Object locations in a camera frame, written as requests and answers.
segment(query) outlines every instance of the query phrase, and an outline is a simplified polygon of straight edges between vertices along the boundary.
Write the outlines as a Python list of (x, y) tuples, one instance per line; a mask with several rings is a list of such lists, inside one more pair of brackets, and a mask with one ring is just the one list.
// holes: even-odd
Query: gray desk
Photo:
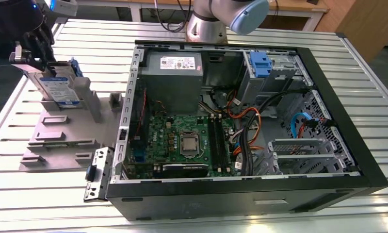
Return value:
[[(53, 27), (59, 60), (75, 56), (100, 96), (124, 91), (135, 39), (183, 41), (154, 23), (69, 20)], [(388, 91), (358, 52), (332, 33), (228, 32), (231, 43), (308, 47), (388, 177)], [(388, 232), (388, 188), (316, 212), (128, 222), (108, 202), (83, 203), (85, 171), (19, 172), (19, 161), (43, 110), (35, 85), (21, 79), (0, 115), (0, 231), (83, 232)]]

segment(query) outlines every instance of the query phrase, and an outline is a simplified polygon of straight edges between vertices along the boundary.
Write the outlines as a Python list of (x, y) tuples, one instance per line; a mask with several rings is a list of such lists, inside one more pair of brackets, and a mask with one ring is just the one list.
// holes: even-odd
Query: sticker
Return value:
[(239, 162), (235, 162), (235, 169), (239, 169), (239, 170), (242, 170), (242, 163), (239, 163)]
[(162, 57), (160, 69), (195, 69), (195, 58)]
[(47, 93), (61, 107), (75, 108), (80, 103), (79, 97), (73, 89), (71, 89), (67, 77), (40, 78)]
[(238, 100), (236, 98), (234, 98), (234, 103), (239, 106), (242, 104), (240, 100)]

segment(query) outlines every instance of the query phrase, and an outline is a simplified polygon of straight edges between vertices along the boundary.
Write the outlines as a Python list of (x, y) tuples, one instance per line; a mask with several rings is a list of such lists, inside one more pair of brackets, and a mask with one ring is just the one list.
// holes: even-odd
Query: blue label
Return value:
[(57, 103), (63, 105), (75, 105), (75, 104), (79, 104), (80, 102), (79, 101), (60, 101)]
[(40, 78), (41, 81), (67, 81), (67, 77), (43, 77)]

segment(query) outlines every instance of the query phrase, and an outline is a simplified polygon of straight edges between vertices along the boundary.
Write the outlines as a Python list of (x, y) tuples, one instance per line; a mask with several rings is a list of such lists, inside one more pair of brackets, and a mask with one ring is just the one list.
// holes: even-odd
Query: workbench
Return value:
[[(100, 97), (124, 92), (136, 39), (184, 41), (156, 23), (59, 20), (56, 59), (80, 62)], [(388, 178), (388, 91), (346, 38), (259, 29), (230, 43), (308, 47)], [(388, 188), (314, 213), (128, 222), (109, 202), (83, 203), (85, 170), (19, 171), (40, 118), (41, 94), (23, 78), (0, 114), (0, 231), (388, 232)]]
[[(190, 0), (180, 0), (183, 9), (188, 10)], [(303, 31), (315, 31), (319, 21), (324, 13), (330, 11), (328, 6), (319, 1), (318, 5), (308, 3), (306, 0), (279, 0), (279, 16), (292, 16), (308, 18)], [(77, 0), (79, 5), (87, 6), (109, 6), (128, 7), (134, 22), (142, 22), (142, 9), (154, 9), (154, 0)], [(159, 0), (159, 9), (180, 10), (176, 0)], [(268, 15), (275, 15), (276, 3), (271, 2), (271, 10)]]

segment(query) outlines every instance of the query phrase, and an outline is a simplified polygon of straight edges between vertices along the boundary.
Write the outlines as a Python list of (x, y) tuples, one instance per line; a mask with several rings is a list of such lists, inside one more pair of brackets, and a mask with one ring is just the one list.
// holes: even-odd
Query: wire bundle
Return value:
[[(303, 89), (296, 89), (296, 90), (287, 90), (287, 91), (282, 91), (279, 93), (276, 93), (275, 95), (272, 95), (270, 98), (266, 99), (266, 101), (263, 102), (263, 104), (259, 106), (258, 111), (259, 113), (262, 113), (266, 108), (272, 104), (272, 102), (275, 102), (279, 98), (282, 98), (284, 95), (287, 94), (298, 94), (298, 93), (307, 93), (310, 91), (310, 89), (303, 88)], [(242, 132), (240, 138), (239, 138), (239, 142), (240, 142), (240, 150), (242, 150), (242, 155), (243, 155), (243, 166), (242, 166), (242, 176), (251, 176), (254, 175), (254, 155), (251, 153), (251, 145), (248, 144), (247, 141), (247, 131), (252, 125), (254, 120), (256, 119), (256, 115), (252, 115), (252, 117), (248, 119), (246, 126), (244, 126), (244, 130)]]

